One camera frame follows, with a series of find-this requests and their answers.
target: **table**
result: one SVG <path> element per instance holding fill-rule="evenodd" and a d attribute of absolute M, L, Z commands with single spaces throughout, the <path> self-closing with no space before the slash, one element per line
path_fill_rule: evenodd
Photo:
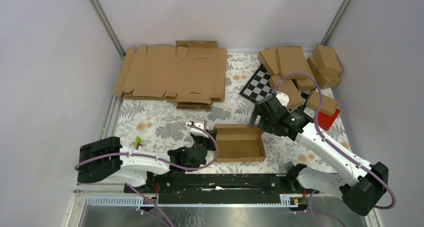
<path fill-rule="evenodd" d="M 142 150 L 148 152 L 166 152 L 182 146 L 191 147 L 190 137 L 185 123 L 192 120 L 207 120 L 214 124 L 247 124 L 252 114 L 254 103 L 239 95 L 240 90 L 258 69 L 261 63 L 258 54 L 228 54 L 225 78 L 225 101 L 215 102 L 212 110 L 176 109 L 175 103 L 166 100 L 131 100 L 125 99 L 119 114 L 115 136 L 120 137 L 121 144 L 134 146 L 136 137 L 141 138 Z M 333 97 L 330 88 L 322 93 Z M 305 112 L 311 117 L 315 110 L 306 107 Z M 340 115 L 327 131 L 336 141 L 350 150 L 348 138 Z M 308 148 L 299 145 L 287 137 L 278 137 L 268 133 L 262 136 L 266 151 L 263 162 L 231 162 L 215 163 L 211 166 L 190 172 L 190 174 L 257 174 L 286 173 L 283 165 L 292 161 L 307 164 L 313 169 L 323 172 L 335 172 Z M 213 153 L 209 151 L 206 160 L 209 162 Z"/>

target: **cable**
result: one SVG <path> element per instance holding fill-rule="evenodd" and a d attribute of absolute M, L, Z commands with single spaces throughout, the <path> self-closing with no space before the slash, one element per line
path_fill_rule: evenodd
<path fill-rule="evenodd" d="M 162 162 L 164 162 L 164 163 L 167 163 L 168 165 L 171 165 L 171 166 L 174 166 L 174 167 L 177 167 L 177 168 L 180 168 L 180 169 L 183 169 L 183 170 L 186 170 L 186 171 L 198 171 L 198 170 L 201 170 L 201 169 L 204 169 L 204 168 L 207 168 L 207 167 L 209 167 L 210 165 L 212 165 L 213 163 L 215 163 L 216 162 L 216 160 L 217 160 L 217 157 L 218 157 L 218 153 L 219 153 L 219 148 L 218 148 L 218 144 L 217 144 L 217 141 L 214 139 L 214 137 L 210 134 L 210 133 L 208 133 L 207 131 L 205 131 L 205 130 L 203 130 L 203 129 L 201 129 L 201 128 L 199 128 L 199 127 L 196 127 L 196 126 L 193 126 L 193 125 L 190 125 L 190 124 L 188 124 L 187 125 L 188 127 L 191 127 L 191 128 L 194 128 L 194 129 L 196 129 L 196 130 L 199 130 L 199 131 L 201 131 L 201 132 L 203 132 L 203 133 L 205 133 L 211 140 L 212 140 L 212 142 L 213 142 L 213 144 L 215 145 L 215 151 L 216 151 L 216 153 L 215 153 L 215 156 L 213 157 L 213 159 L 208 163 L 208 164 L 205 164 L 205 165 L 203 165 L 203 166 L 201 166 L 201 167 L 197 167 L 197 168 L 190 168 L 190 167 L 184 167 L 184 166 L 181 166 L 181 165 L 178 165 L 178 164 L 175 164 L 175 163 L 172 163 L 172 162 L 170 162 L 170 161 L 168 161 L 168 160 L 166 160 L 166 159 L 163 159 L 163 158 L 157 158 L 157 156 L 153 156 L 153 155 L 150 155 L 150 154 L 142 154 L 142 153 L 132 153 L 132 154 L 130 154 L 129 152 L 125 152 L 125 153 L 108 153 L 108 154 L 103 154 L 103 155 L 100 155 L 100 156 L 97 156 L 97 157 L 93 157 L 93 158 L 89 158 L 89 159 L 86 159 L 86 160 L 84 160 L 84 161 L 82 161 L 82 162 L 80 162 L 80 163 L 78 163 L 77 165 L 75 165 L 75 167 L 74 167 L 74 169 L 77 171 L 81 166 L 83 166 L 83 165 L 85 165 L 85 164 L 87 164 L 87 163 L 90 163 L 90 162 L 93 162 L 93 161 L 96 161 L 96 160 L 100 160 L 100 159 L 103 159 L 103 158 L 109 158 L 109 157 L 112 157 L 112 156 L 138 156 L 138 157 L 145 157 L 145 158 L 150 158 L 150 159 L 157 159 L 158 161 L 162 161 Z M 150 204 L 152 204 L 152 205 L 154 205 L 161 213 L 162 213 L 162 215 L 165 217 L 165 219 L 169 222 L 169 224 L 170 225 L 166 225 L 166 226 L 168 226 L 168 227 L 174 227 L 174 224 L 172 223 L 172 221 L 170 220 L 170 218 L 165 214 L 165 212 L 161 209 L 161 208 L 159 208 L 159 206 L 155 203 L 155 202 L 153 202 L 153 201 L 151 201 L 149 198 L 147 198 L 145 195 L 143 195 L 142 193 L 140 193 L 140 192 L 138 192 L 132 185 L 130 185 L 130 184 L 126 184 L 132 191 L 134 191 L 136 194 L 138 194 L 139 196 L 141 196 L 143 199 L 145 199 L 147 202 L 149 202 Z M 156 219 L 158 219 L 158 220 L 160 220 L 160 221 L 162 221 L 162 223 L 165 223 L 162 219 L 160 219 L 159 217 L 157 217 L 156 215 L 154 215 L 154 214 L 152 214 L 152 213 L 148 213 L 148 215 L 150 215 L 150 216 L 153 216 L 154 218 L 156 218 Z"/>
<path fill-rule="evenodd" d="M 78 163 L 77 165 L 75 165 L 75 167 L 73 169 L 77 171 L 81 166 L 88 164 L 90 162 L 93 162 L 93 161 L 103 159 L 103 158 L 108 158 L 108 157 L 111 157 L 111 156 L 129 156 L 129 155 L 130 155 L 129 152 L 102 154 L 102 155 L 99 155 L 99 156 L 96 156 L 96 157 L 93 157 L 93 158 L 86 159 L 86 160 L 82 161 L 81 163 Z"/>
<path fill-rule="evenodd" d="M 318 125 L 318 113 L 320 112 L 320 109 L 323 105 L 323 93 L 321 92 L 321 88 L 318 85 L 317 81 L 315 81 L 314 78 L 312 78 L 310 75 L 306 74 L 306 73 L 301 73 L 301 72 L 295 72 L 295 73 L 291 73 L 289 75 L 284 76 L 282 79 L 280 79 L 280 81 L 278 82 L 278 84 L 275 86 L 275 88 L 272 90 L 273 93 L 275 93 L 278 89 L 278 87 L 280 87 L 280 85 L 283 83 L 283 81 L 285 79 L 287 79 L 290 76 L 293 75 L 304 75 L 306 77 L 308 77 L 309 79 L 311 79 L 313 81 L 313 83 L 315 84 L 316 88 L 318 89 L 319 92 L 319 105 L 318 108 L 316 109 L 316 113 L 314 116 L 314 124 L 315 124 L 315 129 L 318 132 L 319 136 L 321 136 L 321 138 L 323 140 L 325 140 L 325 142 L 327 144 L 329 144 L 333 149 L 335 149 L 339 154 L 341 154 L 342 156 L 344 156 L 346 159 L 348 159 L 350 162 L 354 163 L 357 167 L 360 167 L 362 170 L 366 171 L 368 174 L 370 174 L 372 177 L 374 177 L 386 190 L 387 192 L 390 194 L 391 196 L 391 204 L 388 206 L 374 206 L 377 209 L 381 209 L 381 210 L 388 210 L 393 208 L 396 205 L 396 197 L 395 194 L 393 193 L 393 191 L 389 188 L 389 186 L 380 178 L 378 177 L 375 173 L 373 173 L 371 170 L 367 169 L 365 166 L 361 165 L 361 163 L 359 163 L 358 161 L 356 161 L 355 159 L 353 159 L 352 157 L 350 157 L 349 155 L 347 155 L 345 152 L 343 152 L 340 148 L 338 148 L 333 142 L 331 142 L 329 139 L 326 139 L 324 134 L 321 132 L 320 126 Z"/>
<path fill-rule="evenodd" d="M 172 221 L 170 220 L 170 218 L 168 217 L 168 215 L 165 214 L 165 212 L 153 201 L 151 201 L 149 198 L 147 198 L 144 194 L 138 192 L 136 190 L 136 188 L 134 188 L 131 184 L 127 183 L 126 184 L 132 191 L 134 191 L 134 193 L 136 193 L 137 195 L 141 196 L 143 199 L 145 199 L 149 204 L 154 205 L 154 207 L 156 207 L 163 215 L 163 217 L 165 217 L 165 219 L 168 221 L 170 227 L 174 227 L 174 224 L 172 223 Z M 150 216 L 154 216 L 156 219 L 159 219 L 159 217 L 157 217 L 156 215 L 149 213 Z"/>
<path fill-rule="evenodd" d="M 75 165 L 74 169 L 77 171 L 79 167 L 81 167 L 81 166 L 83 166 L 83 165 L 85 165 L 87 163 L 90 163 L 92 161 L 96 161 L 96 160 L 99 160 L 99 159 L 102 159 L 102 158 L 111 157 L 111 156 L 138 156 L 138 157 L 145 157 L 145 158 L 149 158 L 149 159 L 154 159 L 154 160 L 162 161 L 162 162 L 164 162 L 164 163 L 166 163 L 166 164 L 168 164 L 170 166 L 174 166 L 174 167 L 180 168 L 182 170 L 186 170 L 186 171 L 198 171 L 198 170 L 201 170 L 201 169 L 204 169 L 204 168 L 209 167 L 210 165 L 212 165 L 213 163 L 216 162 L 217 157 L 218 157 L 218 154 L 219 154 L 219 148 L 218 148 L 217 141 L 207 131 L 205 131 L 205 130 L 199 128 L 199 127 L 196 127 L 194 125 L 188 124 L 187 126 L 190 127 L 190 128 L 194 128 L 196 130 L 199 130 L 199 131 L 202 131 L 203 133 L 205 133 L 212 140 L 213 144 L 215 145 L 215 152 L 216 152 L 215 153 L 215 156 L 213 157 L 213 159 L 209 163 L 207 163 L 207 164 L 205 164 L 205 165 L 203 165 L 201 167 L 196 167 L 196 168 L 184 167 L 184 166 L 181 166 L 181 165 L 172 163 L 172 162 L 170 162 L 170 161 L 168 161 L 168 160 L 166 160 L 164 158 L 160 158 L 160 157 L 158 158 L 157 156 L 154 156 L 154 155 L 144 154 L 144 153 L 131 153 L 130 154 L 129 152 L 125 152 L 125 153 L 108 153 L 108 154 L 103 154 L 103 155 L 100 155 L 100 156 L 97 156 L 97 157 L 89 158 L 89 159 L 86 159 L 86 160 L 82 161 L 81 163 Z"/>
<path fill-rule="evenodd" d="M 142 209 L 137 209 L 137 211 L 138 212 L 141 212 L 142 215 L 147 214 L 148 216 L 151 216 L 151 217 L 157 219 L 158 221 L 162 222 L 167 227 L 171 227 L 167 222 L 165 222 L 165 220 L 159 218 L 158 216 L 156 216 L 156 215 L 154 215 L 152 213 L 149 213 L 148 211 L 144 211 Z"/>

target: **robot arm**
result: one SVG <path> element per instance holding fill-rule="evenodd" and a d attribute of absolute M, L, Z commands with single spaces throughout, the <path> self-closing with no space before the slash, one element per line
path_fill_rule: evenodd
<path fill-rule="evenodd" d="M 134 187 L 140 187 L 144 186 L 149 179 L 153 179 L 149 175 L 182 171 L 166 162 L 187 168 L 205 165 L 208 150 L 214 151 L 215 145 L 205 133 L 188 125 L 203 129 L 213 137 L 216 136 L 216 130 L 207 130 L 205 123 L 188 122 L 186 126 L 194 139 L 194 144 L 191 147 L 184 146 L 168 152 L 151 153 L 129 148 L 121 145 L 118 137 L 89 143 L 79 149 L 80 163 L 105 154 L 122 153 L 123 155 L 101 158 L 82 165 L 78 168 L 77 181 L 82 184 L 128 183 Z"/>
<path fill-rule="evenodd" d="M 338 174 L 325 173 L 307 167 L 304 164 L 286 168 L 289 176 L 306 189 L 314 189 L 331 194 L 343 202 L 355 213 L 366 216 L 380 200 L 386 189 L 365 170 L 355 166 L 343 155 L 337 152 L 317 133 L 312 118 L 300 109 L 289 112 L 286 109 L 287 96 L 283 93 L 269 95 L 258 101 L 254 107 L 249 126 L 253 126 L 257 116 L 260 116 L 258 127 L 267 133 L 289 137 L 291 140 L 311 149 L 326 163 L 332 166 Z M 333 140 L 321 128 L 326 139 Z M 388 182 L 389 170 L 378 162 L 372 165 L 369 161 L 347 151 L 339 143 L 336 144 L 344 153 L 371 170 L 385 183 Z"/>

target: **metal floor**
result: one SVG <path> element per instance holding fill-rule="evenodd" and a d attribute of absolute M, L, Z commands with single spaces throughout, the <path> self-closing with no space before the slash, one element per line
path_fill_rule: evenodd
<path fill-rule="evenodd" d="M 314 197 L 313 209 L 330 212 L 347 227 L 366 227 L 365 218 L 352 212 L 335 197 Z M 276 207 L 164 207 L 176 227 L 318 227 L 310 213 L 293 214 Z M 152 214 L 161 216 L 156 209 Z M 325 227 L 342 226 L 337 220 L 315 214 Z M 82 227 L 163 227 L 158 220 L 140 215 L 134 207 L 86 206 Z"/>

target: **white wall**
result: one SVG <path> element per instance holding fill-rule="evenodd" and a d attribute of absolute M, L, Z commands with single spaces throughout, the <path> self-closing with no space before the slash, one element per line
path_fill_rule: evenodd
<path fill-rule="evenodd" d="M 312 50 L 343 0 L 99 0 L 122 46 L 216 40 L 229 50 Z"/>
<path fill-rule="evenodd" d="M 352 149 L 389 168 L 397 205 L 379 211 L 384 227 L 423 225 L 423 10 L 424 0 L 352 0 L 329 43 Z"/>
<path fill-rule="evenodd" d="M 88 0 L 0 0 L 0 226 L 58 227 L 120 57 Z"/>

